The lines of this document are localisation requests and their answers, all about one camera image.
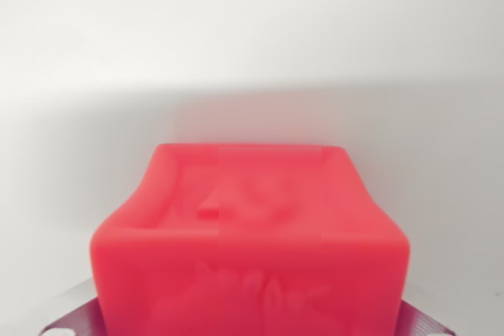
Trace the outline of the black-padded silver gripper left finger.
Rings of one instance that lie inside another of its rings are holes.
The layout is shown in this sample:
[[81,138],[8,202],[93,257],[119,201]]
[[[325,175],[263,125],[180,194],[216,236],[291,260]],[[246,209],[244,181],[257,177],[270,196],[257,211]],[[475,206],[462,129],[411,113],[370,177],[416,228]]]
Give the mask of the black-padded silver gripper left finger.
[[39,335],[108,334],[92,278],[50,299],[42,310]]

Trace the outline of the black-padded silver gripper right finger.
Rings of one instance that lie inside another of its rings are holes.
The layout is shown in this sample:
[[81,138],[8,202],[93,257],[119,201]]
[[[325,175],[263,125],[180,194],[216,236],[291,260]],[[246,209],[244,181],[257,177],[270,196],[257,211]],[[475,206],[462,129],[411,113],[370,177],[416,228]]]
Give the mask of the black-padded silver gripper right finger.
[[431,316],[402,301],[398,314],[398,336],[440,336],[456,335]]

